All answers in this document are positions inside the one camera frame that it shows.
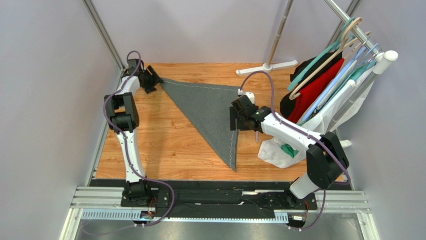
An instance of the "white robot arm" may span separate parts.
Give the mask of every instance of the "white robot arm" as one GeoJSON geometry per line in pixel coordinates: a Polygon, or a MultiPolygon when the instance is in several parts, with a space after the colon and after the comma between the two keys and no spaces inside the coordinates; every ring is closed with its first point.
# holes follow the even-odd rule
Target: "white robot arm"
{"type": "Polygon", "coordinates": [[[241,96],[232,102],[230,108],[232,131],[259,131],[285,141],[306,156],[307,173],[298,178],[286,191],[289,207],[301,205],[303,201],[300,200],[318,189],[328,189],[342,174],[335,160],[316,140],[321,141],[345,169],[349,167],[342,145],[334,133],[321,135],[306,130],[272,112],[269,107],[256,106],[251,92],[243,94],[239,92],[239,95],[241,96]]]}
{"type": "Polygon", "coordinates": [[[144,167],[141,163],[141,157],[138,146],[138,126],[139,114],[136,108],[134,95],[143,88],[146,93],[156,91],[155,86],[162,83],[163,80],[157,75],[151,66],[147,69],[143,65],[138,67],[137,59],[130,60],[127,76],[121,80],[119,89],[110,101],[106,103],[106,115],[111,122],[116,125],[124,134],[122,134],[113,126],[109,125],[111,130],[117,134],[123,152],[124,163],[126,168],[126,184],[123,192],[122,207],[133,207],[133,205],[145,206],[152,199],[151,188],[147,181],[143,178],[147,177],[144,167]]]}

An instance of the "wood grain surface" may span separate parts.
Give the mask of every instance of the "wood grain surface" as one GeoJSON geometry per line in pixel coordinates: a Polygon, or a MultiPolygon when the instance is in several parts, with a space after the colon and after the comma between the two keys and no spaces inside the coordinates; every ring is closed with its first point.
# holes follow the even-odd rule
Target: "wood grain surface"
{"type": "MultiPolygon", "coordinates": [[[[261,66],[241,63],[179,63],[151,64],[158,75],[179,82],[240,86],[245,77],[236,70],[261,66]]],[[[272,72],[275,85],[275,110],[288,93],[290,74],[294,68],[272,72]]],[[[146,94],[139,90],[134,99],[140,117],[138,145],[140,158],[149,178],[161,180],[221,180],[221,181],[294,181],[306,173],[306,161],[286,169],[277,168],[258,159],[262,141],[272,137],[240,132],[237,146],[237,172],[229,168],[198,133],[191,122],[176,107],[162,87],[146,94]]],[[[263,74],[253,76],[245,85],[253,92],[256,104],[271,106],[271,86],[263,74]]],[[[97,179],[125,179],[123,153],[113,131],[109,131],[100,159],[97,179]]]]}

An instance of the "gray cloth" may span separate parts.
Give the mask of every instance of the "gray cloth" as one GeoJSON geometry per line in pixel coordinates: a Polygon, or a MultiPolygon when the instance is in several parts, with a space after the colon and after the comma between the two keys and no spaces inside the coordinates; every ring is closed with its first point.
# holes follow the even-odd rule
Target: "gray cloth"
{"type": "Polygon", "coordinates": [[[237,171],[238,131],[230,129],[230,107],[238,87],[178,82],[163,78],[162,88],[217,155],[237,171]]]}

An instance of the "blue hanger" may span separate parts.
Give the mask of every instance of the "blue hanger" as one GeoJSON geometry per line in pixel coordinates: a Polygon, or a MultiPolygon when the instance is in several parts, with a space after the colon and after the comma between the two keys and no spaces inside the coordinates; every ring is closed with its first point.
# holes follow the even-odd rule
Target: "blue hanger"
{"type": "Polygon", "coordinates": [[[358,65],[357,65],[357,67],[359,67],[359,66],[361,66],[361,65],[363,65],[363,64],[365,64],[366,63],[366,61],[365,61],[365,59],[366,59],[366,57],[375,49],[375,48],[377,48],[377,46],[378,46],[379,44],[378,43],[376,43],[368,52],[367,52],[367,54],[366,55],[364,55],[364,57],[362,58],[362,61],[360,61],[359,63],[358,63],[358,65]]]}
{"type": "Polygon", "coordinates": [[[336,92],[334,92],[333,96],[330,97],[330,99],[328,101],[330,101],[332,98],[334,98],[336,96],[336,94],[342,90],[343,86],[349,81],[349,80],[353,80],[353,81],[357,81],[365,72],[367,72],[368,70],[370,70],[372,67],[374,67],[376,65],[377,61],[373,60],[372,62],[370,62],[369,64],[364,64],[363,66],[359,67],[357,70],[353,71],[352,75],[350,75],[350,77],[348,77],[344,83],[336,90],[336,92]]]}
{"type": "Polygon", "coordinates": [[[325,49],[320,55],[318,55],[311,63],[309,63],[309,65],[300,73],[297,75],[297,77],[293,80],[293,82],[290,84],[290,86],[287,87],[288,91],[292,91],[298,84],[300,81],[302,81],[302,79],[305,77],[306,73],[322,58],[324,57],[325,54],[327,54],[328,52],[330,52],[331,50],[337,50],[339,49],[339,45],[341,44],[341,40],[342,40],[342,34],[343,32],[346,30],[346,28],[349,26],[349,24],[351,22],[353,22],[355,20],[355,17],[352,17],[351,19],[349,19],[349,21],[347,21],[344,26],[341,28],[340,32],[340,36],[337,39],[337,41],[335,43],[333,43],[332,45],[330,45],[329,47],[327,47],[327,49],[325,49]]]}
{"type": "MultiPolygon", "coordinates": [[[[358,51],[356,56],[352,60],[350,60],[350,62],[339,72],[339,74],[333,79],[333,81],[330,82],[330,84],[327,86],[327,88],[321,93],[321,95],[316,99],[316,101],[313,103],[313,105],[308,109],[306,115],[302,119],[303,122],[306,122],[306,121],[309,120],[311,115],[314,113],[315,109],[317,109],[318,105],[320,105],[320,103],[324,100],[324,98],[326,98],[326,96],[333,89],[333,87],[339,82],[339,80],[343,77],[343,75],[346,74],[346,72],[352,66],[352,64],[354,64],[354,62],[357,61],[366,50],[367,50],[367,48],[365,46],[363,46],[358,51]]],[[[348,78],[341,84],[341,86],[343,86],[348,81],[348,78]]]]}

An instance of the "red garment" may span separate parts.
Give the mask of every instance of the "red garment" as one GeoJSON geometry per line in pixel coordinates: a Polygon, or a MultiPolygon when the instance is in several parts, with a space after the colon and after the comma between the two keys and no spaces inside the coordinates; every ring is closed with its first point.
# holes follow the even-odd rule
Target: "red garment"
{"type": "Polygon", "coordinates": [[[292,123],[297,124],[299,119],[308,110],[308,108],[317,100],[321,93],[326,89],[329,83],[337,76],[345,62],[341,59],[334,64],[328,71],[318,77],[314,82],[299,91],[300,96],[296,98],[296,106],[291,115],[287,118],[292,123]]]}

